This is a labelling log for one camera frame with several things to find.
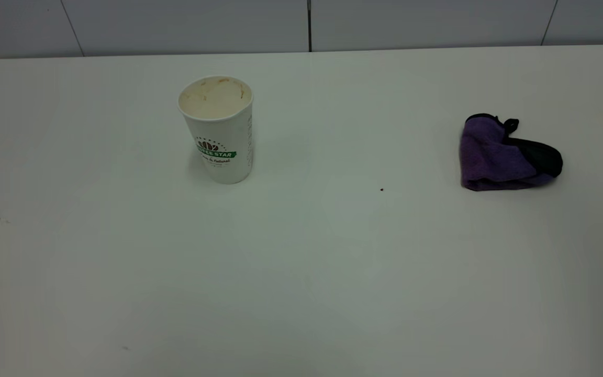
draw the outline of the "cup rim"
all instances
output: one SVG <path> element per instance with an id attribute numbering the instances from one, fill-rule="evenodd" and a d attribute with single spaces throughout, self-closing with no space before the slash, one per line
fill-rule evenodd
<path id="1" fill-rule="evenodd" d="M 235 80 L 241 81 L 241 83 L 243 83 L 245 86 L 248 86 L 249 91 L 251 91 L 251 100 L 249 100 L 249 102 L 243 107 L 243 109 L 239 110 L 238 112 L 236 112 L 236 113 L 234 113 L 232 115 L 229 115 L 228 117 L 206 119 L 206 118 L 194 117 L 194 116 L 192 116 L 192 115 L 184 112 L 180 108 L 180 96 L 185 92 L 185 90 L 187 88 L 191 87 L 193 84 L 198 83 L 201 80 L 212 79 L 214 77 L 226 77 L 228 79 L 235 79 Z M 230 120 L 232 118 L 235 118 L 235 117 L 239 116 L 242 112 L 245 112 L 245 110 L 248 109 L 253 104 L 254 98 L 255 98 L 255 96 L 254 96 L 254 93 L 253 93 L 253 89 L 244 80 L 238 79 L 238 78 L 236 78 L 234 76 L 229 76 L 227 74 L 211 74 L 211 75 L 204 76 L 202 78 L 196 79 L 196 80 L 192 81 L 190 84 L 187 84 L 183 88 L 183 90 L 181 90 L 180 93 L 178 93 L 178 98 L 176 99 L 176 108 L 179 110 L 179 112 L 181 112 L 181 114 L 183 114 L 184 116 L 186 116 L 186 117 L 188 117 L 188 118 L 190 118 L 192 120 L 200 121 L 200 122 L 204 122 L 204 123 L 217 123 L 217 122 L 222 122 L 222 121 Z"/>

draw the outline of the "white paper cup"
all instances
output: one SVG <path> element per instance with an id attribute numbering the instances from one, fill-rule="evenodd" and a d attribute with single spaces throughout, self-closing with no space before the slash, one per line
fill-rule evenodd
<path id="1" fill-rule="evenodd" d="M 230 76 L 204 77 L 178 96 L 178 109 L 216 182 L 237 183 L 251 172 L 253 98 L 248 84 Z"/>

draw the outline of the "cup logo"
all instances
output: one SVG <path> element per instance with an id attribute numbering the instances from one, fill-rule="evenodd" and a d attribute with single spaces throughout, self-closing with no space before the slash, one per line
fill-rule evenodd
<path id="1" fill-rule="evenodd" d="M 237 155 L 236 152 L 229 152 L 221 143 L 206 138 L 197 138 L 197 149 L 199 149 L 199 152 L 212 158 L 227 158 L 227 160 L 223 161 L 211 159 L 212 162 L 229 162 L 230 158 L 234 158 Z"/>

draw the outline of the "white table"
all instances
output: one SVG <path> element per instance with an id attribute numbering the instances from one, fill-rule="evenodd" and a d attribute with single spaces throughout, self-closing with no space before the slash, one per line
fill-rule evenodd
<path id="1" fill-rule="evenodd" d="M 231 186 L 175 108 L 213 73 Z M 481 112 L 557 182 L 462 188 Z M 46 375 L 603 376 L 603 46 L 0 60 L 0 376 Z"/>

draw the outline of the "folded cloth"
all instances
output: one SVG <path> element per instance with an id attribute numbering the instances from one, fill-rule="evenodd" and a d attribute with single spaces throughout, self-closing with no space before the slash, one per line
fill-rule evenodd
<path id="1" fill-rule="evenodd" d="M 462 186 L 474 191 L 528 189 L 562 172 L 562 156 L 555 148 L 509 137 L 518 123 L 502 123 L 490 114 L 467 118 L 460 139 Z"/>

